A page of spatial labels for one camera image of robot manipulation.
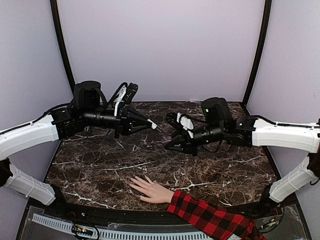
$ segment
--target marble slab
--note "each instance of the marble slab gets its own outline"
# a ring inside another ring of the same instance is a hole
[[[148,129],[114,139],[114,131],[93,127],[64,140],[46,182],[60,186],[70,203],[119,210],[165,211],[167,204],[149,204],[129,187],[133,176],[149,176],[171,190],[222,207],[257,202],[263,188],[276,180],[261,147],[222,143],[217,153],[199,147],[198,156],[165,150],[161,139],[174,129],[165,122],[169,112],[203,118],[199,103],[140,102],[132,106],[153,119],[163,132]],[[244,115],[229,103],[234,118]],[[218,143],[206,147],[215,150]]]

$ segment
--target robotic arm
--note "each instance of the robotic arm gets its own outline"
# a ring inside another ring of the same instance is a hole
[[[202,102],[201,108],[205,121],[186,114],[167,114],[166,121],[176,131],[171,136],[163,137],[165,149],[197,156],[198,146],[226,141],[235,146],[277,146],[309,153],[294,170],[264,189],[260,211],[267,212],[305,184],[320,177],[320,121],[284,123],[273,122],[262,116],[233,119],[226,100],[217,97]],[[206,125],[194,128],[191,120]]]
[[[0,132],[0,187],[18,191],[46,206],[55,200],[65,201],[58,187],[22,172],[8,157],[42,143],[69,138],[88,126],[114,129],[115,138],[155,129],[157,125],[152,120],[128,106],[137,90],[138,85],[123,83],[107,102],[99,82],[85,81],[75,85],[70,103],[53,107],[34,121]]]

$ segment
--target finger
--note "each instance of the finger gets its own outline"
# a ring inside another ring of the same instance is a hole
[[[148,182],[150,183],[150,184],[155,184],[153,181],[151,181],[151,179],[149,178],[149,177],[147,177],[146,175],[144,175],[144,177],[145,177],[145,179],[147,179],[148,180]]]
[[[129,186],[132,187],[133,189],[139,191],[140,193],[143,193],[143,194],[147,195],[147,190],[145,190],[144,188],[136,186],[136,185],[131,184],[131,183],[129,184]]]
[[[146,182],[145,180],[143,180],[142,178],[135,176],[135,179],[139,180],[140,182],[142,182],[143,184],[147,185],[147,186],[151,186],[150,183]]]
[[[147,203],[151,203],[151,204],[155,203],[155,201],[150,197],[140,196],[140,200],[147,202]]]
[[[140,182],[140,181],[138,181],[138,180],[136,180],[136,179],[134,179],[134,178],[130,178],[130,180],[131,180],[132,182],[134,182],[135,184],[137,184],[138,186],[144,188],[144,189],[147,189],[147,188],[149,187],[148,185],[145,185],[145,184],[143,184],[142,182]]]

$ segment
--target white wall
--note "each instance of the white wall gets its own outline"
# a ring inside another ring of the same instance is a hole
[[[31,121],[71,100],[50,1],[0,1],[0,84],[0,130]],[[29,148],[10,160],[43,180],[57,144]],[[0,239],[16,239],[27,200],[0,188]]]
[[[79,82],[139,85],[135,101],[242,101],[263,0],[62,0],[62,28]]]
[[[249,100],[251,114],[274,121],[311,123],[320,118],[320,1],[272,2],[265,47]],[[306,152],[272,147],[282,176]],[[312,238],[320,235],[320,184],[297,192]]]

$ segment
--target red and black checkered fabric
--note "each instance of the red and black checkered fabric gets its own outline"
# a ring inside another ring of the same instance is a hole
[[[267,240],[258,231],[254,220],[228,213],[219,206],[210,206],[208,202],[195,200],[179,190],[175,191],[167,211],[178,215],[214,240],[228,240],[234,235],[242,240]]]

